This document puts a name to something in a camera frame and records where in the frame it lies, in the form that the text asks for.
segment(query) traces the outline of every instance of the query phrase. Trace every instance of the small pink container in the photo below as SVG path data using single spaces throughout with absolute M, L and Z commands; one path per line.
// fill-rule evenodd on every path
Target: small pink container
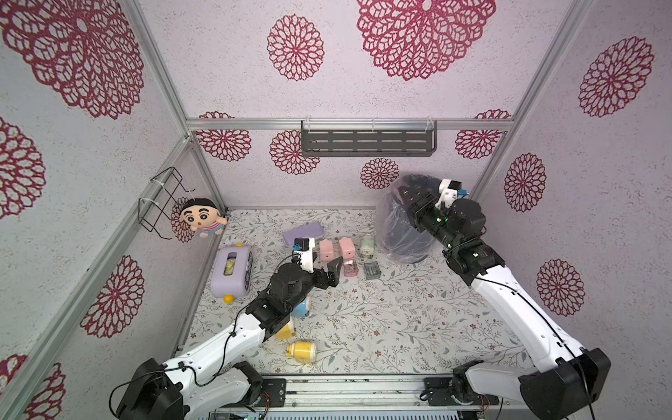
M 328 239 L 320 241 L 320 262 L 328 263 L 336 257 L 334 252 L 334 244 Z
M 344 261 L 355 259 L 357 257 L 357 254 L 355 253 L 355 244 L 352 243 L 352 239 L 340 239 L 338 241 L 338 246 L 341 247 L 341 256 Z

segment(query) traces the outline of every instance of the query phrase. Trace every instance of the black bracket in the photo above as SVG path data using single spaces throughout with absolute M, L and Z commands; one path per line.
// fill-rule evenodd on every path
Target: black bracket
M 478 398 L 473 401 L 459 401 L 454 396 L 452 386 L 453 378 L 451 376 L 425 378 L 425 390 L 420 395 L 420 399 L 427 401 L 427 404 L 435 406 L 447 405 L 498 405 L 499 397 L 495 395 L 476 394 Z
M 261 390 L 259 390 L 259 399 L 252 407 L 266 407 L 266 394 L 270 397 L 271 407 L 284 407 L 285 396 L 287 394 L 287 380 L 281 378 L 264 378 L 261 383 Z M 225 407 L 244 407 L 243 405 L 229 404 Z
M 436 121 L 424 130 L 311 130 L 301 121 L 301 151 L 307 157 L 429 157 L 436 152 Z

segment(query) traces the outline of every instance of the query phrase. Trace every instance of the yellow cup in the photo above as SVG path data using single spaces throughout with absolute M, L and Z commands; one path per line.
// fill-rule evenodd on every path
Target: yellow cup
M 317 345 L 305 341 L 297 341 L 287 347 L 288 358 L 296 358 L 301 362 L 314 363 L 317 360 Z
M 295 331 L 296 329 L 294 328 L 294 320 L 292 320 L 292 317 L 290 317 L 290 322 L 288 322 L 287 325 L 282 327 L 282 329 L 276 333 L 276 338 L 279 340 L 287 340 L 294 336 Z

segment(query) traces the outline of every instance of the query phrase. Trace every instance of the floral table surface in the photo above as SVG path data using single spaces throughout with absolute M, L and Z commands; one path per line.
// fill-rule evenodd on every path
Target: floral table surface
M 290 249 L 283 232 L 320 222 L 327 239 L 361 237 L 374 232 L 373 210 L 235 210 L 220 246 L 253 247 L 251 291 L 225 304 L 205 290 L 185 348 L 193 348 L 233 321 L 236 312 L 264 289 L 281 258 Z M 361 262 L 356 278 L 311 292 L 312 308 L 296 319 L 296 337 L 271 338 L 243 354 L 262 374 L 377 374 L 450 372 L 474 358 L 510 366 L 531 366 L 518 338 L 499 315 L 446 266 L 438 248 L 418 264 L 397 265 L 376 250 L 382 276 L 364 278 Z M 304 365 L 285 356 L 289 343 L 317 344 L 317 361 Z

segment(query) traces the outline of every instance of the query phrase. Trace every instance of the metal rail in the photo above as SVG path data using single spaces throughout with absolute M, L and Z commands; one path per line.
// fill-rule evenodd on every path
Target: metal rail
M 145 63 L 154 73 L 157 85 L 159 85 L 159 90 L 161 90 L 163 97 L 166 99 L 168 108 L 171 110 L 175 122 L 182 133 L 185 136 L 188 136 L 189 128 L 185 123 L 187 117 L 184 114 L 184 107 L 179 100 L 175 85 L 173 84 L 165 63 L 161 58 L 157 43 L 154 41 L 154 37 L 152 37 L 152 33 L 149 30 L 149 24 L 144 18 L 144 13 L 138 4 L 138 1 L 119 0 L 119 5 L 126 15 L 126 20 L 128 20 L 128 24 L 133 30 L 133 34 L 135 35 L 138 44 L 140 44 L 140 50 L 144 55 Z
M 431 130 L 426 118 L 188 118 L 190 130 Z M 510 118 L 444 118 L 436 120 L 438 130 L 508 130 Z

